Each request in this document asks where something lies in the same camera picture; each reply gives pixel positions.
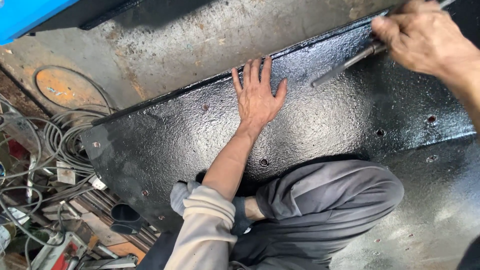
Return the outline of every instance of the worker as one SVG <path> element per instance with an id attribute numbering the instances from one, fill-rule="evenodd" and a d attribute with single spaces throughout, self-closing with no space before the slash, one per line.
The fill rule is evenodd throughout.
<path id="1" fill-rule="evenodd" d="M 373 19 L 372 30 L 393 60 L 447 85 L 480 131 L 480 50 L 437 2 L 411 0 L 395 14 Z M 261 76 L 260 64 L 246 62 L 243 84 L 232 69 L 240 124 L 202 183 L 177 183 L 172 190 L 172 208 L 184 224 L 165 269 L 327 269 L 338 251 L 402 200 L 402 183 L 388 168 L 361 160 L 310 164 L 256 196 L 235 197 L 256 139 L 287 96 L 286 78 L 272 94 L 272 59 L 265 59 Z M 261 222 L 252 226 L 254 221 Z M 472 262 L 464 258 L 461 264 Z"/>

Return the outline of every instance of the black metal plate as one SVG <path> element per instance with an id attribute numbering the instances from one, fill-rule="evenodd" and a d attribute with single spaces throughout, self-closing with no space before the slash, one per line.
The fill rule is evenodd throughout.
<path id="1" fill-rule="evenodd" d="M 450 7 L 477 45 L 479 7 L 474 0 L 458 0 Z M 287 100 L 255 144 L 239 194 L 251 195 L 272 177 L 315 158 L 367 160 L 474 133 L 463 107 L 444 85 L 405 70 L 386 54 L 363 60 L 317 89 L 310 87 L 313 79 L 369 42 L 371 18 L 273 55 L 272 88 L 287 77 Z M 204 103 L 208 110 L 203 110 Z M 427 121 L 430 114 L 437 116 L 434 123 Z M 102 181 L 167 231 L 182 222 L 169 205 L 172 185 L 208 169 L 239 121 L 230 74 L 222 73 L 107 117 L 82 139 Z M 379 128 L 385 131 L 381 137 Z M 261 166 L 261 159 L 269 165 Z"/>

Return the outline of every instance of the hand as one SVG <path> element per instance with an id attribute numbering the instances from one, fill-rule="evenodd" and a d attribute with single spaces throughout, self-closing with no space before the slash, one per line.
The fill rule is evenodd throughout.
<path id="1" fill-rule="evenodd" d="M 480 61 L 480 50 L 436 1 L 411 0 L 396 14 L 375 18 L 372 31 L 388 45 L 396 62 L 447 82 L 465 71 L 465 63 Z"/>
<path id="2" fill-rule="evenodd" d="M 233 85 L 237 92 L 239 115 L 242 123 L 263 128 L 272 121 L 282 108 L 287 95 L 287 79 L 278 85 L 276 95 L 273 96 L 270 87 L 272 58 L 267 56 L 260 73 L 260 59 L 248 60 L 243 67 L 243 87 L 241 86 L 237 69 L 232 69 Z"/>

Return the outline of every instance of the grey pants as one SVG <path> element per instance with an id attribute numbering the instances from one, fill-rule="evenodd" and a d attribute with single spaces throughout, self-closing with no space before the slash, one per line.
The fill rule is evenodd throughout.
<path id="1" fill-rule="evenodd" d="M 268 218 L 238 238 L 230 260 L 256 265 L 297 257 L 328 267 L 332 256 L 392 212 L 403 185 L 386 167 L 361 160 L 317 163 L 261 187 Z"/>

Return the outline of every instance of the blue panel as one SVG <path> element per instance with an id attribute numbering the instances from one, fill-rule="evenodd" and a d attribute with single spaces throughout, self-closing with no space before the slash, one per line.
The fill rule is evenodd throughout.
<path id="1" fill-rule="evenodd" d="M 20 37 L 77 1 L 0 0 L 0 45 L 12 42 L 13 39 Z"/>

